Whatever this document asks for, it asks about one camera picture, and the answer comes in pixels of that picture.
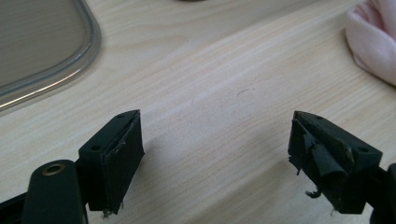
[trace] light wood grain surface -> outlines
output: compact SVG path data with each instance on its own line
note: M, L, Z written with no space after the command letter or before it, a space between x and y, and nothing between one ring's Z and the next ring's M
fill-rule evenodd
M146 155L117 216L90 223L369 223L337 214L288 163L294 110L396 161L396 90L357 67L352 0L89 0L102 50L83 78L0 118L0 201L113 116L141 109Z

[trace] pink cloth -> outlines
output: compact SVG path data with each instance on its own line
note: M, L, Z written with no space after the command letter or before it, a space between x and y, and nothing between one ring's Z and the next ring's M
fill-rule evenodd
M366 0L349 11L346 39L358 66L396 86L396 0Z

